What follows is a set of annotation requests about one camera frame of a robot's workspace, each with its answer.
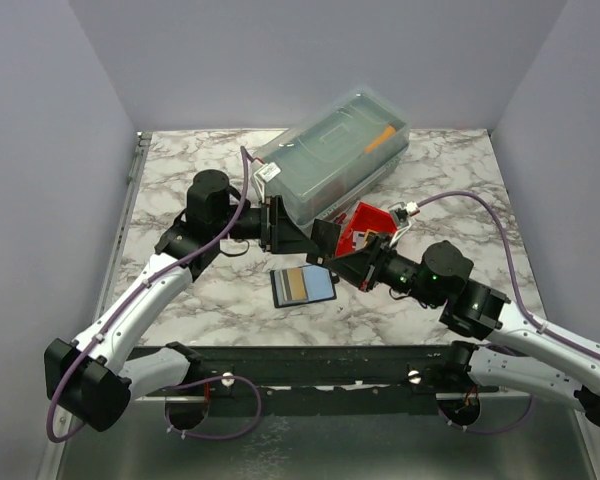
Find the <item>orange object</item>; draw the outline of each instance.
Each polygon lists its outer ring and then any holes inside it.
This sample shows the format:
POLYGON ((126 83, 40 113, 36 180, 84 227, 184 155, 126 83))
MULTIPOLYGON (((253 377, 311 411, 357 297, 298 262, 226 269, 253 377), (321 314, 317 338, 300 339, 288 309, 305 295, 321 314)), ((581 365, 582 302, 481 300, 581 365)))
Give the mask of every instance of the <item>orange object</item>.
POLYGON ((336 257, 346 255, 355 250, 353 245, 354 232, 366 232, 365 243, 367 237, 371 233, 386 232, 395 233, 397 230, 396 224, 388 212, 372 207, 371 205, 360 202, 358 208, 353 213, 351 221, 340 235, 338 247, 336 248, 336 257))
POLYGON ((384 132, 382 132, 378 137, 376 137, 376 139, 373 142, 364 147, 364 153, 369 153, 378 145, 386 142, 387 139, 394 133, 396 133, 396 129, 392 125, 389 125, 387 128, 384 129, 384 132))

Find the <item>screw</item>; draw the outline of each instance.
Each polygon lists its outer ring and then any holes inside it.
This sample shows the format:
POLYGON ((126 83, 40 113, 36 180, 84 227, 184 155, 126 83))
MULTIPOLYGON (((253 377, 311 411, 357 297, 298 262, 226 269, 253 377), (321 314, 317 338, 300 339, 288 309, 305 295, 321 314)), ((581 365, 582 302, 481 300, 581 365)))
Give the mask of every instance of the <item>screw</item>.
POLYGON ((420 372, 417 370, 411 370, 407 374, 407 380, 413 385, 418 385, 422 381, 422 375, 420 375, 420 372))
MULTIPOLYGON (((222 374, 222 376, 223 376, 223 377, 231 377, 231 376, 233 376, 233 373, 231 373, 231 372, 224 372, 224 373, 222 374)), ((225 387, 229 388, 230 386, 232 386, 232 385, 235 383, 235 379, 233 379, 233 378, 223 378, 223 379, 221 380, 221 383, 222 383, 222 384, 223 384, 225 387)))

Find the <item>cable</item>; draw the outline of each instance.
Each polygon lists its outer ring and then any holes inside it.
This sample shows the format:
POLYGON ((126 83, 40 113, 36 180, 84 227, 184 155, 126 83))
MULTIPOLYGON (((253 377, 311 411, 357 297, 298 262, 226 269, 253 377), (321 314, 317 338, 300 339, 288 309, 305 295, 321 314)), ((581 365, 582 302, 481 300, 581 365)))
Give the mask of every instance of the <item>cable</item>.
POLYGON ((548 328, 544 328, 543 325, 535 319, 535 317, 531 314, 531 312, 529 312, 529 310, 527 310, 527 307, 524 305, 524 302, 522 301, 522 295, 520 293, 520 287, 518 285, 518 278, 516 276, 515 267, 513 265, 513 255, 511 254, 511 245, 509 244, 509 239, 507 238, 507 232, 505 231, 504 227, 502 226, 502 223, 500 222, 498 215, 496 214, 493 207, 491 207, 491 205, 489 205, 487 202, 485 202, 480 196, 476 195, 475 193, 465 192, 465 191, 461 191, 461 190, 453 190, 450 192, 444 192, 444 193, 439 193, 438 195, 433 195, 432 197, 429 197, 426 200, 419 202, 418 208, 422 208, 425 205, 428 205, 428 204, 435 202, 437 200, 440 200, 442 198, 453 197, 453 196, 472 198, 473 200, 480 203, 480 205, 482 205, 487 210, 487 212, 489 212, 489 215, 491 215, 491 218, 493 219, 493 222, 495 223, 495 225, 498 229, 498 232, 500 233, 500 237, 502 238, 502 243, 504 244, 504 253, 507 257, 507 266, 509 267, 509 276, 511 277, 513 293, 514 293, 514 296, 516 297, 516 303, 518 305, 518 309, 520 310, 520 313, 522 313, 522 316, 525 319, 527 319, 527 321, 531 325, 533 325, 535 328, 543 331, 547 336, 553 338, 554 340, 557 340, 558 342, 562 343, 563 345, 573 348, 574 350, 577 350, 580 353, 584 353, 585 355, 588 355, 591 358, 600 360, 600 353, 595 352, 595 351, 593 351, 583 345, 580 345, 579 343, 576 343, 572 340, 569 340, 568 338, 566 338, 552 330, 549 330, 548 328))
MULTIPOLYGON (((484 345, 484 348, 488 348, 490 350, 499 349, 502 353, 504 353, 506 355, 510 355, 513 357, 517 356, 516 353, 513 350, 511 350, 510 348, 507 348, 503 345, 497 345, 495 343, 488 343, 487 345, 484 345)), ((469 393, 467 393, 467 396, 465 397, 465 401, 468 400, 469 395, 471 395, 471 392, 474 391, 474 389, 476 392, 476 398, 478 398, 478 387, 477 387, 477 385, 474 385, 471 388, 471 390, 469 390, 469 393)), ((453 423, 453 421, 451 421, 449 419, 449 417, 447 417, 440 408, 438 408, 438 413, 440 413, 442 418, 444 418, 446 420, 447 425, 455 428, 456 430, 462 430, 463 432, 473 433, 475 435, 498 435, 500 433, 510 432, 511 430, 523 425, 529 418, 531 418, 531 414, 534 412, 535 409, 536 409, 536 397, 534 395, 531 395, 529 398, 529 405, 527 405, 527 409, 525 410, 525 412, 522 414, 522 416, 518 420, 516 420, 515 422, 513 422, 510 425, 507 425, 506 427, 497 428, 495 430, 481 430, 478 428, 464 427, 462 425, 458 425, 457 423, 453 423)))
POLYGON ((65 435, 58 437, 58 436, 56 436, 56 434, 53 430, 53 419, 54 419, 54 416, 56 413, 56 408, 58 407, 58 402, 60 400, 60 396, 62 395, 62 392, 64 391, 65 387, 67 386, 67 383, 71 379, 71 376, 73 375, 73 373, 78 369, 78 366, 82 363, 82 361, 85 358, 87 358, 87 356, 95 348, 95 346, 98 343, 100 343, 101 340, 98 340, 98 337, 107 333, 107 331, 113 325, 113 323, 129 307, 129 305, 131 305, 131 303, 138 297, 138 295, 140 295, 140 293, 142 293, 147 288, 151 288, 151 285, 156 280, 158 280, 160 277, 162 277, 165 273, 167 273, 167 272, 171 271, 172 269, 179 267, 181 265, 188 264, 189 262, 191 262, 191 260, 195 259, 196 257, 202 255, 203 253, 205 253, 206 251, 211 249, 216 243, 218 243, 221 239, 223 239, 227 236, 229 231, 231 231, 233 226, 238 221, 238 217, 242 213, 242 209, 244 208, 245 202, 247 200, 247 191, 249 188, 249 157, 250 157, 249 152, 247 152, 246 148, 244 148, 244 147, 240 147, 240 154, 242 156, 242 174, 243 174, 242 192, 241 192, 241 196, 240 196, 240 201, 238 202, 238 207, 236 208, 236 211, 234 212, 231 219, 229 220, 229 223, 227 223, 227 225, 222 229, 222 231, 215 238, 213 238, 211 241, 209 241, 206 245, 203 245, 195 252, 190 253, 189 255, 181 258, 180 260, 178 260, 176 262, 173 262, 171 265, 167 265, 163 269, 154 273, 153 275, 151 275, 151 277, 148 278, 148 281, 146 284, 143 283, 143 284, 139 285, 135 290, 133 290, 129 294, 129 296, 124 299, 124 301, 120 304, 120 306, 113 312, 111 317, 109 317, 109 319, 104 323, 102 328, 98 331, 98 334, 94 335, 94 337, 91 339, 91 342, 89 342, 87 344, 85 349, 82 350, 82 352, 73 361, 73 363, 69 366, 69 368, 67 368, 67 371, 64 373, 64 375, 60 379, 60 382, 58 383, 58 386, 56 387, 56 390, 53 393, 53 396, 51 397, 51 404, 49 405, 49 410, 47 412, 47 421, 46 421, 47 437, 49 437, 49 440, 52 441, 53 443, 61 443, 61 442, 65 442, 65 441, 69 440, 76 433, 78 433, 80 431, 80 429, 82 429, 82 427, 84 427, 84 423, 81 422, 73 430, 69 431, 65 435))
POLYGON ((171 422, 171 418, 169 415, 169 410, 167 410, 167 412, 165 414, 165 420, 169 424, 169 428, 167 428, 167 433, 170 433, 172 430, 176 431, 182 436, 183 439, 184 439, 184 437, 190 437, 190 438, 199 438, 201 440, 234 440, 236 438, 240 438, 240 437, 246 435, 251 430, 253 430, 260 422, 260 415, 262 413, 262 397, 260 396, 258 387, 256 387, 251 380, 244 378, 244 377, 239 377, 237 375, 226 375, 226 376, 222 375, 222 376, 218 376, 218 377, 205 378, 204 380, 198 380, 197 382, 187 383, 185 385, 178 385, 176 387, 171 387, 171 388, 174 388, 176 390, 184 390, 186 388, 199 387, 200 385, 206 385, 211 382, 217 382, 217 381, 221 381, 221 380, 237 380, 239 382, 246 383, 249 387, 251 387, 251 390, 253 390, 253 393, 255 394, 255 397, 256 397, 257 407, 256 407, 256 413, 253 417, 253 420, 251 420, 249 425, 247 425, 242 430, 240 430, 236 433, 230 433, 228 435, 209 435, 206 433, 188 432, 186 430, 178 430, 177 428, 175 428, 173 426, 173 423, 171 422))
POLYGON ((247 149, 246 149, 246 148, 244 149, 244 151, 247 153, 247 160, 249 160, 249 163, 253 163, 253 162, 255 162, 255 161, 256 161, 256 158, 258 159, 258 161, 262 162, 262 160, 260 160, 260 158, 259 158, 259 157, 253 158, 253 157, 251 156, 251 154, 250 154, 249 152, 247 152, 247 149))
POLYGON ((527 420, 529 420, 529 418, 531 418, 531 414, 533 413, 535 407, 536 407, 536 397, 534 397, 532 395, 529 398, 529 404, 527 405, 527 409, 525 410, 525 412, 522 414, 522 416, 518 420, 516 420, 515 422, 513 422, 510 425, 507 425, 506 427, 496 428, 495 430, 481 430, 479 428, 471 428, 471 427, 461 426, 461 425, 458 425, 457 423, 453 423, 451 420, 449 420, 449 417, 447 417, 440 408, 438 408, 438 413, 440 414, 440 416, 442 418, 444 418, 447 421, 447 425, 455 428, 456 430, 462 430, 463 432, 472 433, 474 435, 499 435, 501 433, 510 432, 511 430, 523 425, 527 420))
POLYGON ((246 243, 247 248, 244 249, 244 251, 239 252, 239 253, 228 253, 228 252, 225 252, 224 250, 220 249, 220 253, 228 258, 236 258, 236 257, 241 257, 243 255, 246 255, 249 252, 249 248, 251 247, 251 244, 249 243, 248 240, 235 240, 235 241, 238 243, 246 243))
POLYGON ((399 295, 393 288, 389 289, 389 296, 394 300, 404 300, 405 298, 409 298, 409 295, 399 295))

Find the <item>white marble table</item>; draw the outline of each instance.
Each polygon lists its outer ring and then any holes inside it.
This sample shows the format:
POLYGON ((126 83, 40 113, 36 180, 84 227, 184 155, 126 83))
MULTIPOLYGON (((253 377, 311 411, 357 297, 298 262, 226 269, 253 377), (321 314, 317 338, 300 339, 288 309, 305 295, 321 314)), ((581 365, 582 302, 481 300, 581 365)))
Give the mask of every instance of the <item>white marble table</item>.
MULTIPOLYGON (((250 151, 281 130, 181 131, 153 135, 133 210, 115 288, 119 296, 141 272, 161 233, 185 203, 196 172, 229 174, 242 185, 239 146, 250 151)), ((521 291, 529 309, 542 304, 485 130, 415 130, 397 170, 363 200, 383 208, 399 200, 420 201, 446 190, 471 190, 493 204, 508 230, 521 291)), ((250 191, 255 200, 255 193, 250 191)), ((425 207, 399 251, 420 259, 431 243, 449 239, 475 262, 472 278, 512 296, 504 251, 488 214, 469 199, 446 199, 425 207)), ((244 245, 222 242, 226 251, 244 245)), ((256 244, 238 258, 219 256, 202 277, 177 297, 143 336, 163 345, 395 345, 441 344, 456 335, 438 323, 441 310, 423 310, 411 299, 394 301, 388 289, 361 293, 342 282, 334 301, 276 309, 269 272, 299 266, 302 255, 273 256, 256 244)))

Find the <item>white label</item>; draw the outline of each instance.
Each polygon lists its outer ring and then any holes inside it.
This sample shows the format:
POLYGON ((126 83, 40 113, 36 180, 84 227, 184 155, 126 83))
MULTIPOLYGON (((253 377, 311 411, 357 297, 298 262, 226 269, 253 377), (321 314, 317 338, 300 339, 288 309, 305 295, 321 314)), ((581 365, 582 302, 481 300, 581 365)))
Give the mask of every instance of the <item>white label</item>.
POLYGON ((366 235, 366 232, 358 232, 358 231, 353 232, 353 249, 354 250, 360 250, 362 247, 364 247, 365 235, 366 235))
POLYGON ((276 165, 276 162, 270 162, 265 164, 260 170, 255 173, 255 176, 262 180, 264 183, 273 180, 276 175, 280 173, 280 167, 276 165))

